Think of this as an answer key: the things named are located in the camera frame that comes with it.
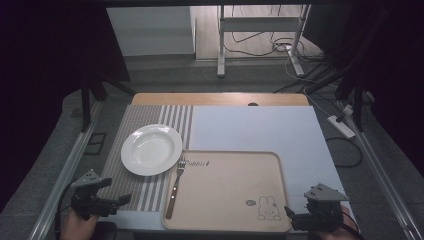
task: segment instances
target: white desk frame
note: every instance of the white desk frame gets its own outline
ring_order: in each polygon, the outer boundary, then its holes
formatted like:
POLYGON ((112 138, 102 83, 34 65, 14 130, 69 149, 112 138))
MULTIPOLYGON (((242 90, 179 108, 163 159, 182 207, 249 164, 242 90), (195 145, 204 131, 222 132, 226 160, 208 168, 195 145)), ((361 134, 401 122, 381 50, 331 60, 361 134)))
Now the white desk frame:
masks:
POLYGON ((297 57, 297 45, 302 34, 310 5, 305 5, 300 17, 231 17, 225 18, 221 5, 219 19, 218 77, 225 76, 224 34, 226 32, 295 32, 293 44, 287 47, 290 60, 298 77, 305 75, 297 57))

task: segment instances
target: fork handle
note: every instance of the fork handle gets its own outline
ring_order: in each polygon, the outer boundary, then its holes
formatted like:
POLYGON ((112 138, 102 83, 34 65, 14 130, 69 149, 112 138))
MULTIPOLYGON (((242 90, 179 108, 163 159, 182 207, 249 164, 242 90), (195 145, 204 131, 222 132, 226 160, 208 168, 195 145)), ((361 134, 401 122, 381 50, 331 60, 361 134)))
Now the fork handle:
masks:
POLYGON ((169 199, 168 210, 166 211, 165 217, 170 219, 172 217, 172 212, 174 211, 175 199, 177 198, 178 185, 175 185, 172 188, 171 199, 169 199))

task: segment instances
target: tray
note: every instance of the tray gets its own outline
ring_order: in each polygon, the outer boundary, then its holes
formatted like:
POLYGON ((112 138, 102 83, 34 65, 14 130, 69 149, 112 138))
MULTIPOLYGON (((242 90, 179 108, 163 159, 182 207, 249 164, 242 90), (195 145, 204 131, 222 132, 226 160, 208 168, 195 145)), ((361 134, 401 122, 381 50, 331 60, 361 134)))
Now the tray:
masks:
POLYGON ((272 152, 184 151, 171 219, 165 218, 176 179, 171 168, 163 224, 168 229, 287 232, 291 228, 279 157, 272 152))

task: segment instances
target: power strip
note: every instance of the power strip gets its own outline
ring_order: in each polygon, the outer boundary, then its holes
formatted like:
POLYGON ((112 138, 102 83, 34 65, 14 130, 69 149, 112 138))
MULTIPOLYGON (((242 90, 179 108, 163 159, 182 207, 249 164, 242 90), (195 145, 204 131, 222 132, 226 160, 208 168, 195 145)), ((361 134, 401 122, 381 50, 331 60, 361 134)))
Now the power strip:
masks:
POLYGON ((339 132, 341 132, 347 139, 353 138, 354 136, 356 136, 356 134, 352 130, 350 130, 350 128, 348 128, 343 122, 337 122, 336 119, 337 117, 334 115, 327 118, 327 120, 335 128, 337 128, 337 130, 339 130, 339 132))

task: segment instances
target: striped placemat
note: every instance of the striped placemat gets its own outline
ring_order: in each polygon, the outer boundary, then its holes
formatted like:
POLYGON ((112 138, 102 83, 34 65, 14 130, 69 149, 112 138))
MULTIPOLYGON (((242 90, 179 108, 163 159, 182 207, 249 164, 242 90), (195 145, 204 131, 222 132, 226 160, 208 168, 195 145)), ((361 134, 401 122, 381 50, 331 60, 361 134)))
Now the striped placemat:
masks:
POLYGON ((131 202, 120 210, 158 212, 164 204, 162 196, 166 191, 168 172, 146 177, 131 173, 122 164, 122 145, 131 133, 141 127, 165 124, 180 133, 183 149, 188 150, 192 113, 193 106, 129 105, 101 174, 103 178, 112 178, 113 182, 99 191, 99 197, 118 199, 131 193, 131 202))

